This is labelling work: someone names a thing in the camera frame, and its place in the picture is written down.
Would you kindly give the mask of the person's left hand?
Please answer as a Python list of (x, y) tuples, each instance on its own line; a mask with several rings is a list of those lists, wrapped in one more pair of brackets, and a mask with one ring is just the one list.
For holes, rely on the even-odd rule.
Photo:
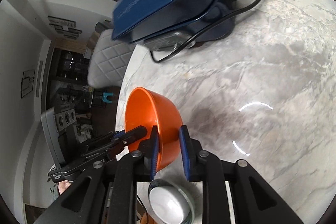
[(71, 184), (72, 183), (67, 180), (59, 182), (57, 187), (58, 194), (59, 195), (63, 194), (71, 186)]

